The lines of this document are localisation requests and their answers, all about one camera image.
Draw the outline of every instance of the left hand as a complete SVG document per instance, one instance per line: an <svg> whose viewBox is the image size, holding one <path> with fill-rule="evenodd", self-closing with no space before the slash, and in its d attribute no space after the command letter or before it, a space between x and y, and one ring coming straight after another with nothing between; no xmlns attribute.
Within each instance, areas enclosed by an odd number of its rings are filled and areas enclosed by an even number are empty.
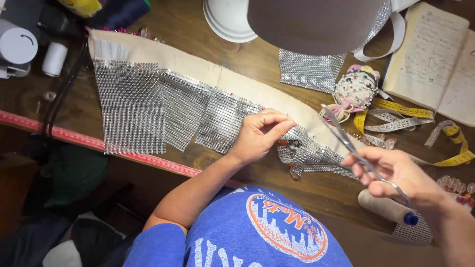
<svg viewBox="0 0 475 267"><path fill-rule="evenodd" d="M260 160L279 138L295 126L297 123L289 116L272 108L247 116L242 122L237 141L227 156L240 166Z"/></svg>

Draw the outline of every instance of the arrow symbol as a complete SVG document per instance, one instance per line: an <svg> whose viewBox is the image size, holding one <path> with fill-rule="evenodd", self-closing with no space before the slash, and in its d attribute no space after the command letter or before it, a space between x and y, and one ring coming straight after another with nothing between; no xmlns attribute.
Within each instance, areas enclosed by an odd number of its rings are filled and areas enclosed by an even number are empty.
<svg viewBox="0 0 475 267"><path fill-rule="evenodd" d="M30 36L22 34L22 35L20 35L20 37L26 37L26 38L30 39L31 45L32 46L34 45L33 40L30 38Z"/></svg>

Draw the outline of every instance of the hand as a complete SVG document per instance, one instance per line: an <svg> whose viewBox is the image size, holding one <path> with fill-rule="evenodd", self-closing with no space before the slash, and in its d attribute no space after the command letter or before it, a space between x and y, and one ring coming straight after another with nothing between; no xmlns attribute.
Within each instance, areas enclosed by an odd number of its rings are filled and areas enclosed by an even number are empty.
<svg viewBox="0 0 475 267"><path fill-rule="evenodd" d="M227 156L241 167L260 160L279 138L295 126L297 124L289 116L272 108L247 116L242 122L237 141Z"/></svg>
<svg viewBox="0 0 475 267"><path fill-rule="evenodd" d="M415 209L433 207L446 195L435 181L403 151L364 147L358 149L357 152L367 159L384 179L399 186L409 197ZM363 185L368 186L373 197L400 199L394 187L386 182L375 181L375 175L368 172L352 153L343 160L342 166L351 166L353 173L360 178Z"/></svg>

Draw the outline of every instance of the handwritten notes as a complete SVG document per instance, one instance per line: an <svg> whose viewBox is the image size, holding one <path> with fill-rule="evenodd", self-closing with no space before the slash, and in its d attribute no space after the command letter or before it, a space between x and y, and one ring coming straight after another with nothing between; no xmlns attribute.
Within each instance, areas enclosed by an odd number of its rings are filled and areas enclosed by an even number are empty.
<svg viewBox="0 0 475 267"><path fill-rule="evenodd" d="M398 69L398 85L417 103L437 109L462 46L468 21L426 3L408 25L410 40Z"/></svg>
<svg viewBox="0 0 475 267"><path fill-rule="evenodd" d="M475 126L475 32L469 31L439 112Z"/></svg>

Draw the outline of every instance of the mets logo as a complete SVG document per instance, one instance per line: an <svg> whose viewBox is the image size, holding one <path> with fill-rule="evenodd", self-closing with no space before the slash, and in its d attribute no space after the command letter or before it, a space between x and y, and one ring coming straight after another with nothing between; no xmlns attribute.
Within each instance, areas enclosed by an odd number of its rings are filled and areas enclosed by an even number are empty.
<svg viewBox="0 0 475 267"><path fill-rule="evenodd" d="M246 206L256 231L275 249L305 263L315 262L325 255L328 248L325 230L307 212L264 194L251 195Z"/></svg>

